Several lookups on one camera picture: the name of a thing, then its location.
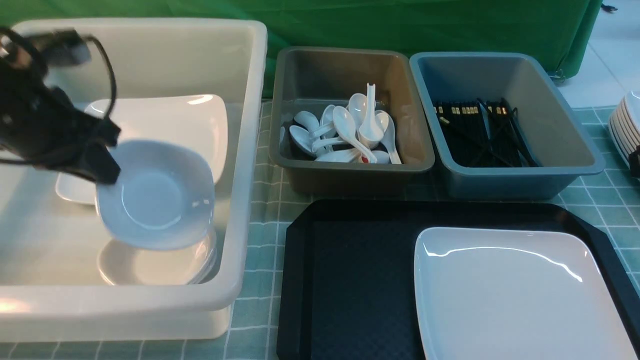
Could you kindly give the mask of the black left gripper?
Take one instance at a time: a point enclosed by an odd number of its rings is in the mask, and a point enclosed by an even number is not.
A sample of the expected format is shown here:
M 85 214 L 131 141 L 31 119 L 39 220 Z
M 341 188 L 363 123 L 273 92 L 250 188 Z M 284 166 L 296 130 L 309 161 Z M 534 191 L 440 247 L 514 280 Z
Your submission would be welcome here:
M 74 107 L 58 87 L 47 87 L 29 68 L 1 66 L 1 148 L 14 155 L 9 166 L 80 168 L 92 183 L 114 185 L 121 167 L 108 148 L 121 128 L 108 115 L 95 117 Z

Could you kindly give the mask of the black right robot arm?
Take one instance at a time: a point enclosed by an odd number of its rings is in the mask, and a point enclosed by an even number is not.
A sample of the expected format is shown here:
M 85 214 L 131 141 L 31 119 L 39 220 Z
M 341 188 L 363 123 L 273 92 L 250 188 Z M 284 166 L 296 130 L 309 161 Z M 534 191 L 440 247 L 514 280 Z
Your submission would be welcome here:
M 627 157 L 631 177 L 640 180 L 640 145 Z

